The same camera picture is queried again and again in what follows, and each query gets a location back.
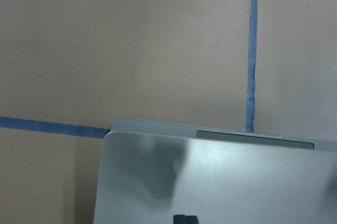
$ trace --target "painter's tape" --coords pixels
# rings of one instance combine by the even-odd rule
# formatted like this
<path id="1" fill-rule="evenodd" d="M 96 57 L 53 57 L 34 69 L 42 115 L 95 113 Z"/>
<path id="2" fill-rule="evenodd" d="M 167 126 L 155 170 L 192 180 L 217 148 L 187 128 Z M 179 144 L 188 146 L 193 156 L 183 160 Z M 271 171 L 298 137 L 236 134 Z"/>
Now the painter's tape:
<path id="1" fill-rule="evenodd" d="M 110 129 L 105 128 L 47 123 L 38 120 L 25 120 L 10 117 L 0 117 L 0 127 L 93 138 L 104 138 L 104 136 L 110 132 Z"/>
<path id="2" fill-rule="evenodd" d="M 246 131 L 254 132 L 255 116 L 255 67 L 257 45 L 257 0 L 252 0 L 252 10 L 249 21 L 249 51 L 248 51 L 248 98 L 246 113 Z"/>

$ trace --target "black object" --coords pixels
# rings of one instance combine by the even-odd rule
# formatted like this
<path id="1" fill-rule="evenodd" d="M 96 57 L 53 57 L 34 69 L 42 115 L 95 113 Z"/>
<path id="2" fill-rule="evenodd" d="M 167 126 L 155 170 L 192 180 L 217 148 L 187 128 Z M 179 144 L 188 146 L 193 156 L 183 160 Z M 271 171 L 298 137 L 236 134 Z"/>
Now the black object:
<path id="1" fill-rule="evenodd" d="M 195 215 L 175 215 L 173 224 L 199 224 L 198 217 Z"/>

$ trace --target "silver laptop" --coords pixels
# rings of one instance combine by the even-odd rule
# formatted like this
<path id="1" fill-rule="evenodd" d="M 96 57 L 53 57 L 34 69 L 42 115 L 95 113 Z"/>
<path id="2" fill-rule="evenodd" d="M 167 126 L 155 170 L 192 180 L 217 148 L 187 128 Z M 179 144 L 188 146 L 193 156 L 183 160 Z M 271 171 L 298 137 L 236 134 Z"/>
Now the silver laptop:
<path id="1" fill-rule="evenodd" d="M 104 140 L 94 223 L 337 223 L 335 150 L 119 120 Z"/>

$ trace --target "blue tape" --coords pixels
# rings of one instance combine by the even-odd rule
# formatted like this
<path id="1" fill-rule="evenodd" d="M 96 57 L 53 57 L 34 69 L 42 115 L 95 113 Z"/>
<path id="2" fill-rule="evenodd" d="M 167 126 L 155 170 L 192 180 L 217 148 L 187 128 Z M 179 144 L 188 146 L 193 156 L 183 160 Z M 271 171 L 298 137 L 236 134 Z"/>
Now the blue tape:
<path id="1" fill-rule="evenodd" d="M 105 128 L 46 123 L 38 120 L 25 120 L 1 116 L 0 127 L 93 138 L 104 138 L 104 136 L 110 132 L 110 129 Z"/>
<path id="2" fill-rule="evenodd" d="M 257 0 L 252 0 L 252 10 L 249 20 L 248 98 L 247 98 L 247 113 L 246 113 L 247 132 L 254 132 L 256 45 L 257 45 Z"/>

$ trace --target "blue tape strip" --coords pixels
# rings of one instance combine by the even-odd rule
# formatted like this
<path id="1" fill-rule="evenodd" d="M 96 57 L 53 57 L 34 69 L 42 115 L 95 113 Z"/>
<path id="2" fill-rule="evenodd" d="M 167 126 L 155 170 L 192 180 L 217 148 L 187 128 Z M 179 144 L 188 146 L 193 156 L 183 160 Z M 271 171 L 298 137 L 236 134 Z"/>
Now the blue tape strip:
<path id="1" fill-rule="evenodd" d="M 110 129 L 105 128 L 46 123 L 38 120 L 25 120 L 1 116 L 0 127 L 93 138 L 104 138 L 104 136 L 110 132 Z"/>
<path id="2" fill-rule="evenodd" d="M 249 21 L 249 51 L 248 51 L 248 98 L 246 113 L 246 131 L 254 132 L 255 116 L 255 67 L 257 45 L 257 0 L 252 0 L 252 10 Z"/>

